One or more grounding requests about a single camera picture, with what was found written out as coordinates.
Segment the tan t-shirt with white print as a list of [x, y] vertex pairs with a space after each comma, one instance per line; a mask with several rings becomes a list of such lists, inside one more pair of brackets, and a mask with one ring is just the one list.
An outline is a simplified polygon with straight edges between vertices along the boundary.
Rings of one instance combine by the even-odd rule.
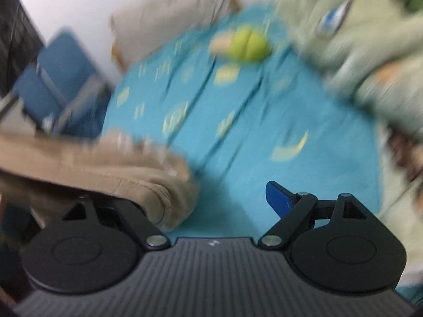
[[79, 191], [136, 203], [164, 231], [192, 214], [199, 194], [185, 159], [149, 139], [1, 133], [2, 198], [31, 209], [45, 227], [70, 210]]

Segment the teal patterned bed sheet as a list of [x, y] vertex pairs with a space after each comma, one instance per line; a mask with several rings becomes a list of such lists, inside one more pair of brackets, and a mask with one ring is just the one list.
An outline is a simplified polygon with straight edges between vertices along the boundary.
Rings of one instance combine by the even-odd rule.
[[[259, 64], [213, 57], [212, 37], [255, 26], [271, 55]], [[134, 65], [116, 87], [103, 133], [150, 139], [185, 157], [200, 186], [193, 213], [170, 238], [260, 237], [278, 221], [265, 200], [274, 180], [332, 200], [381, 204], [376, 120], [328, 94], [287, 43], [270, 4], [190, 29]]]

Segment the near blue covered chair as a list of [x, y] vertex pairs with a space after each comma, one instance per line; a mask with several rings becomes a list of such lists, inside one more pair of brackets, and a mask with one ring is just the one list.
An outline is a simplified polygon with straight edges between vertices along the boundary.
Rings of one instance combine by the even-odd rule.
[[70, 31], [40, 50], [12, 88], [46, 134], [94, 139], [103, 129], [113, 88]]

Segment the green and beige plush toy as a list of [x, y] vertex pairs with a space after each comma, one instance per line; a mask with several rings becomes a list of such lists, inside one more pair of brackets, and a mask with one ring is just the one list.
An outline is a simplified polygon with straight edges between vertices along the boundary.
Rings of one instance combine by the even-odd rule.
[[264, 31], [253, 26], [239, 26], [212, 37], [209, 53], [240, 63], [258, 63], [268, 58], [272, 47]]

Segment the light green fleece blanket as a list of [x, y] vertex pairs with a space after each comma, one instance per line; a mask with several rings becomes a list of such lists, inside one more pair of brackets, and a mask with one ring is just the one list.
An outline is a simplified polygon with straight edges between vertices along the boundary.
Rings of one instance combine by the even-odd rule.
[[422, 137], [422, 12], [401, 0], [275, 0], [329, 91]]

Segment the black window grille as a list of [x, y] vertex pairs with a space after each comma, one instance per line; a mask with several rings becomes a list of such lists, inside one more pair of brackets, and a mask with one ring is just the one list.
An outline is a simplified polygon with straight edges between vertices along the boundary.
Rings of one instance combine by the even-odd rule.
[[6, 96], [43, 42], [20, 0], [0, 0], [0, 90]]

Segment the grey pillow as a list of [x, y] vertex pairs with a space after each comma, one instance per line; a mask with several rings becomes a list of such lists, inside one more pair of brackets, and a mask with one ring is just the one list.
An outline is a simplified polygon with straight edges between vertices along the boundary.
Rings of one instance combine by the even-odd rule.
[[114, 12], [110, 28], [130, 67], [187, 29], [233, 13], [229, 0], [146, 0]]

